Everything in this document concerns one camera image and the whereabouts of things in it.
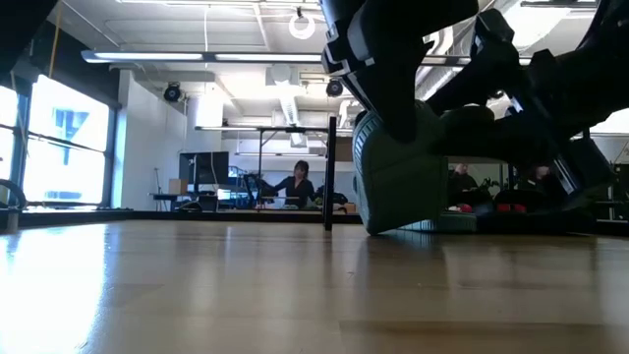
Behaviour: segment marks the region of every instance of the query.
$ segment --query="white ceiling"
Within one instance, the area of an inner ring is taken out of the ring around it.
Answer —
[[[162,4],[128,4],[116,0],[64,0],[62,29],[87,46],[97,50],[159,50],[203,51],[203,16],[205,7],[165,6]],[[262,24],[253,8],[210,7],[207,10],[208,51],[271,51],[320,52],[325,44],[326,24],[319,11],[305,10],[316,18],[311,38],[295,38],[288,30],[294,10],[260,8]],[[54,22],[56,13],[50,15]],[[537,19],[530,19],[530,26]],[[554,54],[574,49],[589,25],[589,16],[569,16],[547,36],[523,54],[549,47]],[[216,74],[218,80],[234,97],[225,108],[225,116],[270,116],[280,109],[278,99],[264,99],[267,65],[245,64],[160,64],[146,65],[147,71],[203,72]],[[322,72],[319,66],[300,66],[300,71]],[[163,88],[165,80],[153,83]],[[203,93],[203,83],[182,83],[188,92]],[[328,99],[321,94],[297,98],[300,110],[338,112],[341,99]]]

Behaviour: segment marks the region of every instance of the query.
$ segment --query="cable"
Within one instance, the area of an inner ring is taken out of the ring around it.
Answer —
[[[214,171],[214,152],[209,155],[209,166],[212,168],[212,176],[214,177],[214,193],[218,197],[218,189],[216,185],[218,185],[218,180],[216,179],[216,172]]]
[[[205,39],[205,51],[209,49],[209,42],[207,40],[207,10],[209,10],[209,7],[205,7],[203,10],[203,38]],[[207,63],[205,63],[205,83],[203,83],[203,93],[207,94]]]
[[[57,2],[57,23],[55,29],[55,39],[52,42],[52,53],[50,54],[50,69],[48,70],[48,78],[52,79],[52,73],[55,68],[55,57],[57,56],[57,43],[59,42],[59,30],[61,29],[61,10],[63,3],[61,0]]]

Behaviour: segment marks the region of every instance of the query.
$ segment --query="fluorescent light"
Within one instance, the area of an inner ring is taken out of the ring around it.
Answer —
[[[422,65],[424,66],[443,66],[445,65],[445,58],[435,58],[427,55],[422,61]]]
[[[237,156],[260,156],[258,152],[235,152]],[[263,152],[262,156],[275,156],[275,157],[322,157],[322,155],[316,153],[296,153],[296,152]]]
[[[257,152],[236,152],[234,153],[236,156],[259,156],[259,153]],[[276,156],[277,153],[269,153],[269,152],[263,152],[262,156]]]
[[[292,157],[320,157],[322,155],[316,153],[280,153],[281,156],[292,156]]]
[[[216,61],[269,62],[269,63],[308,63],[320,64],[321,56],[316,54],[252,54],[222,53],[215,55]]]
[[[200,53],[139,53],[139,52],[110,52],[94,53],[101,60],[190,60],[202,61]]]
[[[570,2],[559,2],[556,0],[543,0],[543,1],[523,1],[520,3],[521,7],[534,7],[545,9],[595,9],[597,7],[597,1],[595,0],[577,0]]]
[[[160,4],[160,5],[176,5],[176,6],[229,6],[229,7],[241,7],[261,5],[263,7],[273,6],[303,6],[307,8],[316,8],[319,6],[316,1],[299,1],[299,0],[118,0],[123,4]]]
[[[218,131],[218,132],[230,132],[230,131],[255,132],[257,131],[256,127],[195,127],[195,129],[205,130],[205,131]]]

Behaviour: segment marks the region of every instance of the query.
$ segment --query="window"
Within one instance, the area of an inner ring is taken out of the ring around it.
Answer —
[[[105,151],[109,107],[44,76],[32,86],[29,131]]]
[[[0,87],[0,124],[13,127],[18,116],[18,95],[11,89]],[[0,126],[0,178],[11,177],[13,159],[13,130]]]
[[[14,140],[11,130],[0,128],[0,179],[11,177]]]
[[[0,124],[16,125],[18,116],[18,94],[12,89],[0,87]]]
[[[24,181],[29,201],[99,204],[104,174],[101,152],[29,140]]]
[[[106,104],[39,77],[29,117],[29,201],[102,202],[109,118]]]

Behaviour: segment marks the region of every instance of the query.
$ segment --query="person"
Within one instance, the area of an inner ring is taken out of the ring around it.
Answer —
[[[468,174],[468,164],[459,163],[454,168],[448,180],[448,194],[454,195],[461,192],[470,192],[479,188],[474,177]]]
[[[550,168],[548,166],[535,166],[520,179],[518,189],[523,191],[538,191],[545,194],[546,190],[543,182],[549,174]]]
[[[310,166],[307,162],[300,160],[295,164],[293,169],[293,176],[286,177],[280,184],[273,189],[279,192],[283,189],[286,190],[285,206],[296,206],[298,208],[304,208],[308,202],[308,198],[311,200],[315,195],[315,187],[313,183],[308,180],[308,170]]]

